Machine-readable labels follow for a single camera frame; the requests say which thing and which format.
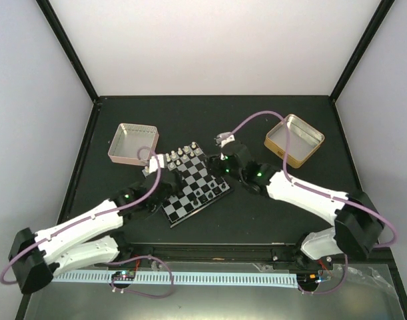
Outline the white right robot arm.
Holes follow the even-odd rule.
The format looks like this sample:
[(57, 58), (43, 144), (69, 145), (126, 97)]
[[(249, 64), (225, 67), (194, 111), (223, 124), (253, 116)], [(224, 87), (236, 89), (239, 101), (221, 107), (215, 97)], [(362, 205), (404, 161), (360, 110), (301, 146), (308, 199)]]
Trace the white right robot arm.
[(365, 192), (345, 193), (287, 177), (275, 165), (256, 161), (240, 141), (226, 143), (220, 153), (204, 160), (215, 177), (229, 176), (249, 193), (289, 203), (316, 215), (330, 227), (301, 237), (293, 251), (297, 267), (307, 269), (322, 257), (345, 254), (367, 259), (384, 229)]

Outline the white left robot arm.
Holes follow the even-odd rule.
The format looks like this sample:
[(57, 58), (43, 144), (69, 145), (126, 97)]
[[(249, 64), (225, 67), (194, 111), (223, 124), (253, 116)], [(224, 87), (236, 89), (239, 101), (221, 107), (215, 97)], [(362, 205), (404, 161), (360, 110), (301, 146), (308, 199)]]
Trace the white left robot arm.
[(62, 224), (35, 233), (18, 231), (8, 255), (13, 283), (28, 295), (67, 271), (98, 263), (128, 265), (133, 250), (119, 228), (157, 212), (184, 186), (179, 170), (162, 169)]

